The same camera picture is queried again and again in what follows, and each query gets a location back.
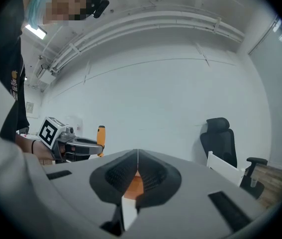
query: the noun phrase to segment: black t-shirt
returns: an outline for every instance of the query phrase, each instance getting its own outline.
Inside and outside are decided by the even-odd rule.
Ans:
[[[0,131],[0,137],[15,141],[16,131],[29,126],[26,117],[24,79],[21,56],[21,26],[24,21],[23,0],[8,0],[0,12],[0,81],[14,97]]]

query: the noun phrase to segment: white ceiling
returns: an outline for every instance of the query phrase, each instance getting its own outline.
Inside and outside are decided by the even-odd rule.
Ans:
[[[85,34],[105,23],[140,12],[172,10],[203,14],[212,18],[222,18],[222,22],[245,32],[254,11],[252,0],[109,0],[110,5],[99,19],[92,16],[83,21],[61,22],[43,26],[47,35],[43,40],[28,29],[21,36],[22,56],[25,62],[27,83],[43,90],[46,84],[33,75],[41,64],[50,64],[61,54],[69,43],[78,40]],[[39,55],[44,58],[38,61]]]

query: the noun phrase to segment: person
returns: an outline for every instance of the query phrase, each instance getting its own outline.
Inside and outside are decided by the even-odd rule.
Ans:
[[[33,153],[39,159],[50,159],[50,150],[41,142],[26,139],[16,131],[29,126],[24,99],[25,67],[21,55],[22,29],[30,24],[55,23],[59,20],[81,20],[93,13],[100,0],[8,0],[0,12],[0,81],[14,97],[0,131],[0,137],[15,142],[23,152]]]

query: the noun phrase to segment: orange tool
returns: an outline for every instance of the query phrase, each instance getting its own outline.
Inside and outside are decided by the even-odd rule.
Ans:
[[[101,145],[104,149],[104,144],[105,144],[105,126],[100,125],[98,130],[97,130],[97,135],[96,135],[96,143],[98,145]],[[98,154],[99,157],[103,157],[103,150],[102,153]]]

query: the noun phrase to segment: wristband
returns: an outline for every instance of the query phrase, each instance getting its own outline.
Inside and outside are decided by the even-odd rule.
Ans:
[[[33,154],[33,144],[35,143],[35,141],[36,141],[36,140],[33,140],[33,141],[32,141],[32,144],[31,144],[31,153],[32,153],[32,154]]]

